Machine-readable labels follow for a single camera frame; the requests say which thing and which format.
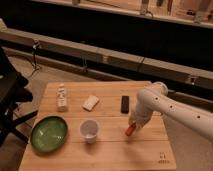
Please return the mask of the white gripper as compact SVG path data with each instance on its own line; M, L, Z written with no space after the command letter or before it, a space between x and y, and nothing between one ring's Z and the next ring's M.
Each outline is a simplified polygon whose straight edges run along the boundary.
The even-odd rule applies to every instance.
M143 115L131 114L128 120L130 126L135 125L136 131L142 129L149 122L149 118Z

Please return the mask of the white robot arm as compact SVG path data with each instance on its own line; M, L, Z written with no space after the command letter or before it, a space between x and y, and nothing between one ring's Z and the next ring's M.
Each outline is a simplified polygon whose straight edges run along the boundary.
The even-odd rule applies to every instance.
M213 113L169 98L164 83L155 82L140 89L136 98L135 108L129 117L127 136L143 128L151 120L153 112L157 111L213 141Z

